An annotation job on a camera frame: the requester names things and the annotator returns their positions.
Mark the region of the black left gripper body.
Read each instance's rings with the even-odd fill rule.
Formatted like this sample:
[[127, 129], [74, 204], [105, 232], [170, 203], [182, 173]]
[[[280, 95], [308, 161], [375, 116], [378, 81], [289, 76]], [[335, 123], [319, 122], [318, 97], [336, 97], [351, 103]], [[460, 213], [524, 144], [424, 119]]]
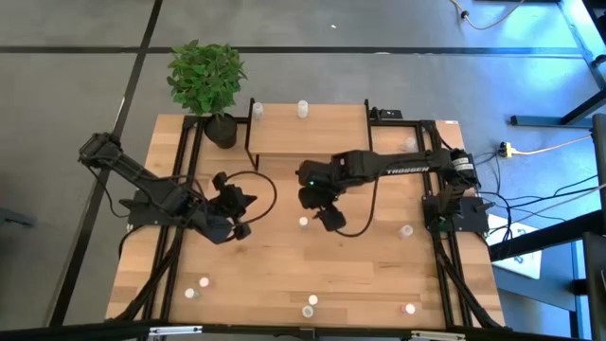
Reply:
[[251, 234], [249, 224], [243, 223], [241, 217], [246, 213], [242, 189], [227, 183], [225, 172], [217, 173], [212, 184], [218, 195], [211, 199], [211, 210], [220, 222], [220, 227], [227, 230], [227, 240], [243, 240]]

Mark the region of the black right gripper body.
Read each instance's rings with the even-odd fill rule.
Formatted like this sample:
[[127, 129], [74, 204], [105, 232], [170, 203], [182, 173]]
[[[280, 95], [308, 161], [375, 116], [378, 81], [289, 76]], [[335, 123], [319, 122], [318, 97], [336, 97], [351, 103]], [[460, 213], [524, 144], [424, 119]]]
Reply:
[[333, 204], [337, 195], [328, 189], [304, 187], [298, 191], [298, 199], [305, 209], [315, 210], [314, 219], [319, 219], [328, 232], [346, 225], [343, 213]]

